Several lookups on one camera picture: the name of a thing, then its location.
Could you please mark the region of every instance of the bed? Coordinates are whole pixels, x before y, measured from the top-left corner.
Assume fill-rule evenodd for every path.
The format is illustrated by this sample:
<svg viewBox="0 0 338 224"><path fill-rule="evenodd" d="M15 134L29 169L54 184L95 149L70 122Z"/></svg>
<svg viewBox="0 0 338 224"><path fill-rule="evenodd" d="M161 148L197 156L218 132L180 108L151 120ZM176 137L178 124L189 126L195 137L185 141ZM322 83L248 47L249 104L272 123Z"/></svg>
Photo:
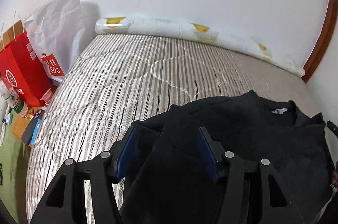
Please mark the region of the bed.
<svg viewBox="0 0 338 224"><path fill-rule="evenodd" d="M172 104L250 90L293 100L308 116L318 113L300 77L250 56L176 38L98 35L60 84L38 131L26 180L28 220L67 158L92 159L120 140L133 120ZM123 186L123 180L114 185L119 207ZM89 183L85 196L88 223L94 223Z"/></svg>

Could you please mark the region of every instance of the green surface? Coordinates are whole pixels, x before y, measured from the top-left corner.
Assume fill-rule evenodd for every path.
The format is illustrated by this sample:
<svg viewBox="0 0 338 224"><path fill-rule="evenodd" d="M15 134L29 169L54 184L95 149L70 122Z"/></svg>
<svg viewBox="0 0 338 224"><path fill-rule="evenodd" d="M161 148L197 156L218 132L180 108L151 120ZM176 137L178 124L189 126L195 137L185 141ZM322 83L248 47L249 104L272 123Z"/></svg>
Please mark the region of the green surface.
<svg viewBox="0 0 338 224"><path fill-rule="evenodd" d="M3 175L0 198L14 220L21 224L27 223L25 187L30 148L11 133L12 124L6 126L3 146L0 147Z"/></svg>

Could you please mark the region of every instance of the white circular logo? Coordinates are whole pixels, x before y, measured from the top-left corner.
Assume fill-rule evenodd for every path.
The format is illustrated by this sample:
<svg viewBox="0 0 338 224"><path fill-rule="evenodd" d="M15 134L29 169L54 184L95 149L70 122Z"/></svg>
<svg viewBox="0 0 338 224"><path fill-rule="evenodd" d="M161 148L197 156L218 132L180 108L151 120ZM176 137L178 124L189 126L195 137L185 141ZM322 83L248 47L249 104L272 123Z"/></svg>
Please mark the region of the white circular logo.
<svg viewBox="0 0 338 224"><path fill-rule="evenodd" d="M7 77L8 81L11 83L11 85L13 87L17 87L18 86L18 84L17 84L17 82L15 80L14 75L9 70L6 71L6 77Z"/></svg>

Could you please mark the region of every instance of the brown cardboard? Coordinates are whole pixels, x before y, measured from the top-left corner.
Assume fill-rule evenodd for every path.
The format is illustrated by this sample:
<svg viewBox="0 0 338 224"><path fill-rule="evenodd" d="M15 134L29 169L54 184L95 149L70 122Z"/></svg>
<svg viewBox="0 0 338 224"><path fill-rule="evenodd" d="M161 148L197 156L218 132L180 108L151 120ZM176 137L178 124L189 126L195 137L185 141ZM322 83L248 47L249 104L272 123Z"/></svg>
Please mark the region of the brown cardboard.
<svg viewBox="0 0 338 224"><path fill-rule="evenodd" d="M21 20L14 24L14 30L13 26L11 26L7 31L3 33L2 40L0 40L0 51L2 51L3 48L6 47L12 40L14 40L14 32L15 37L23 33Z"/></svg>

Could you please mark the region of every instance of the white plastic bag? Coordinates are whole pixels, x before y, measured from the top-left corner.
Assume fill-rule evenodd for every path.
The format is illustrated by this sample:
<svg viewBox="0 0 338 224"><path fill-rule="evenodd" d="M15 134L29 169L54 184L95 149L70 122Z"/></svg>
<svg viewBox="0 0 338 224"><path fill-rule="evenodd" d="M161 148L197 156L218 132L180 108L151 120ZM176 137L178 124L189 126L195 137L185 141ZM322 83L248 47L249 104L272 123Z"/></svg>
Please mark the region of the white plastic bag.
<svg viewBox="0 0 338 224"><path fill-rule="evenodd" d="M48 77L61 82L79 56L85 31L80 0L51 0L28 16L24 26Z"/></svg>

